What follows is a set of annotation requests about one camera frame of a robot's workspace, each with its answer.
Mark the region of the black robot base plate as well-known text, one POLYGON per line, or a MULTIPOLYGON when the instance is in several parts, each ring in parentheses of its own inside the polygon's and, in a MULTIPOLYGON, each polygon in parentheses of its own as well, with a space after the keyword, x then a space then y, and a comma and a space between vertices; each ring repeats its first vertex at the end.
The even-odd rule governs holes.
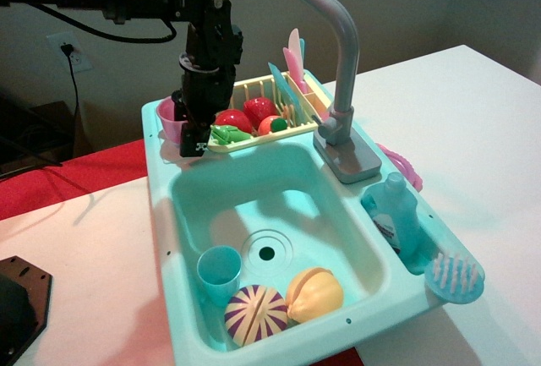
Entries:
POLYGON ((52 275, 19 256, 1 260, 1 364, 13 365, 45 330, 52 275))

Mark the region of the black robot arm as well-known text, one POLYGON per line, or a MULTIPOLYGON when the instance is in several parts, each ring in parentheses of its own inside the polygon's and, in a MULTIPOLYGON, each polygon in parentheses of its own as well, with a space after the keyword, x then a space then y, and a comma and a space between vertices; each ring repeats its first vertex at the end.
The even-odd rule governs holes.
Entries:
POLYGON ((243 51, 242 31, 231 22, 230 0, 1 0, 27 3, 95 36, 113 40, 56 10, 58 8, 99 10, 105 19, 121 25, 131 19, 159 19, 167 27, 188 23, 186 49, 179 57, 183 69, 180 90, 172 93, 174 117, 181 123, 179 154, 199 157, 210 139, 218 112, 232 97, 236 67, 243 51))

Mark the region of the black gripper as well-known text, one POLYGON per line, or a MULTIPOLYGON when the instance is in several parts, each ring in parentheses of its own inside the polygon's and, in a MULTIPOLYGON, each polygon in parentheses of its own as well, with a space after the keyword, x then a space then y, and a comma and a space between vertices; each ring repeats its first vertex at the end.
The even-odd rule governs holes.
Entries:
POLYGON ((207 150, 210 126, 216 114, 225 110, 232 97, 236 79, 234 64, 203 68, 182 53, 179 65, 183 70, 182 85, 172 93, 174 119, 181 125, 179 154, 181 157, 200 157, 207 150))

